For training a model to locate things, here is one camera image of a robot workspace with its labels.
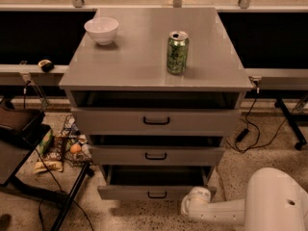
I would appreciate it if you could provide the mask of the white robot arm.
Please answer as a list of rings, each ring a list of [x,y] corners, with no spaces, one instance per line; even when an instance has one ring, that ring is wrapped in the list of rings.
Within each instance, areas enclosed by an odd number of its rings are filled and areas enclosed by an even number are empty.
[[[287,173],[265,167],[250,177],[244,199],[211,203],[208,189],[194,187],[182,200],[181,214],[244,231],[308,231],[308,192]]]

